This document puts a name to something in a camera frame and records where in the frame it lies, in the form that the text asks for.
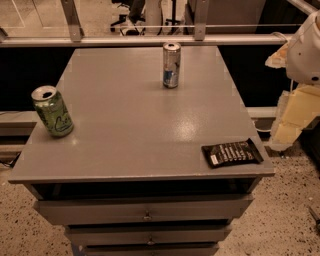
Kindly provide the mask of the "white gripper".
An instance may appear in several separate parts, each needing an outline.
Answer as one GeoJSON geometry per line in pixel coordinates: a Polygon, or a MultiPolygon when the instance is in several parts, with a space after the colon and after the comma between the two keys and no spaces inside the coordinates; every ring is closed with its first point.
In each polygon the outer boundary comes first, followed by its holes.
{"type": "MultiPolygon", "coordinates": [[[[285,43],[267,58],[270,68],[287,66],[288,44],[285,43]]],[[[316,117],[320,115],[320,86],[299,84],[293,91],[283,91],[276,109],[276,119],[271,127],[269,147],[284,151],[293,143],[316,117]]]]}

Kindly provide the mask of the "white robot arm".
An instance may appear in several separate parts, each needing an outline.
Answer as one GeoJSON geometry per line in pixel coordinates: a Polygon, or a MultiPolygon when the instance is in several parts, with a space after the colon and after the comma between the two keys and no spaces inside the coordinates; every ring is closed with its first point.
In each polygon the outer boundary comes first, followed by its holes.
{"type": "Polygon", "coordinates": [[[282,47],[269,56],[267,67],[285,68],[296,89],[278,100],[269,147],[284,151],[320,115],[320,10],[313,12],[282,47]]]}

